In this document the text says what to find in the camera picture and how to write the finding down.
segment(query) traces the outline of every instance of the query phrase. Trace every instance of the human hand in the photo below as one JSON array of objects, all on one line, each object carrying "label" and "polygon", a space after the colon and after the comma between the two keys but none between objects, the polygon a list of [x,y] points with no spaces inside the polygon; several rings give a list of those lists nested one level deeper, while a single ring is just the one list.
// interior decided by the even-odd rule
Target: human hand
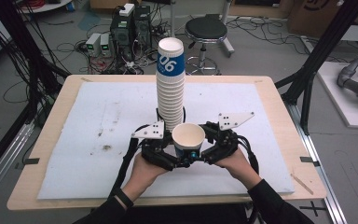
[{"label": "human hand", "polygon": [[138,153],[134,158],[130,180],[122,190],[127,197],[135,201],[154,183],[159,175],[167,172],[167,170],[146,161],[141,153]]},{"label": "human hand", "polygon": [[228,156],[215,165],[226,168],[229,173],[247,188],[251,189],[261,181],[261,177],[255,172],[246,160],[242,150],[238,148],[231,156]]}]

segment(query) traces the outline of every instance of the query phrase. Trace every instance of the wristband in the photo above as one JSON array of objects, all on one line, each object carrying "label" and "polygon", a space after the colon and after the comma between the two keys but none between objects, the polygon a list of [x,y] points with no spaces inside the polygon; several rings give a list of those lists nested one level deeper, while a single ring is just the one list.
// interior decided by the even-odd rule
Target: wristband
[{"label": "wristband", "polygon": [[133,202],[120,188],[113,190],[114,195],[116,195],[126,206],[127,208],[133,207]]}]

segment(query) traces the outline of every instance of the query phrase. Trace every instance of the stack of paper cups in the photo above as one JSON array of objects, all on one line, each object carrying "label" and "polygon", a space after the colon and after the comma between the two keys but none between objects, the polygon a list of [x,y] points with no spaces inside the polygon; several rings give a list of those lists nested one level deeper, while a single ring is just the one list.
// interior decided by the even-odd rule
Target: stack of paper cups
[{"label": "stack of paper cups", "polygon": [[172,131],[183,120],[185,55],[181,40],[168,37],[158,43],[157,62],[158,113]]}]

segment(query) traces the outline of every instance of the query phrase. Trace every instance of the blue label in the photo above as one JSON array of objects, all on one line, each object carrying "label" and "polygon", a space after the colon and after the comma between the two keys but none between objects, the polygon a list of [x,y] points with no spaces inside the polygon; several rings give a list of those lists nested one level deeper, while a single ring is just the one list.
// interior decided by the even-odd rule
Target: blue label
[{"label": "blue label", "polygon": [[185,54],[169,58],[158,54],[157,70],[166,77],[176,77],[185,72]]}]

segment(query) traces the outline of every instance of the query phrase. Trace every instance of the black stool seat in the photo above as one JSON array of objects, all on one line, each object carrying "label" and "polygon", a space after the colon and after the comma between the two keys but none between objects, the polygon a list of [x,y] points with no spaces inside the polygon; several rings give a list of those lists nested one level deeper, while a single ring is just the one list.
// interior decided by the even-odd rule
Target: black stool seat
[{"label": "black stool seat", "polygon": [[197,42],[217,43],[226,38],[227,27],[220,20],[200,17],[186,23],[186,35]]}]

